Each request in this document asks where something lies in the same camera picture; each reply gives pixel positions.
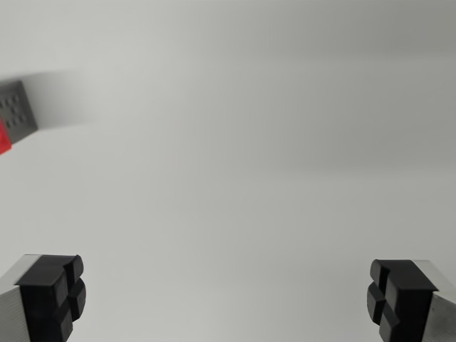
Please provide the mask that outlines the gripper left finger with black rubber pad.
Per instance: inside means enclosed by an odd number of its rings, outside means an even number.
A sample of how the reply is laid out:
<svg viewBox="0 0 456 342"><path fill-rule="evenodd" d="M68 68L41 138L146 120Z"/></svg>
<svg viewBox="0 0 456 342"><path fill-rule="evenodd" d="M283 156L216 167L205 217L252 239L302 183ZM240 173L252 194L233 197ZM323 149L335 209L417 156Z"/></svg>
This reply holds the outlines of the gripper left finger with black rubber pad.
<svg viewBox="0 0 456 342"><path fill-rule="evenodd" d="M25 254L1 276L2 341L67 341L83 314L79 255Z"/></svg>

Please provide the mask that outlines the gripper right finger with black rubber pad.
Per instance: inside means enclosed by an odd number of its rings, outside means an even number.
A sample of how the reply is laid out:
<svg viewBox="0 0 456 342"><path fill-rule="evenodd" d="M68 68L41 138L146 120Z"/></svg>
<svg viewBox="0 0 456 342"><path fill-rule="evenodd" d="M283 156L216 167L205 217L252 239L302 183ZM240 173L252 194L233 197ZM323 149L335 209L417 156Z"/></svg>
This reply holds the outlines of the gripper right finger with black rubber pad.
<svg viewBox="0 0 456 342"><path fill-rule="evenodd" d="M387 342L455 340L455 285L428 260L375 259L366 304Z"/></svg>

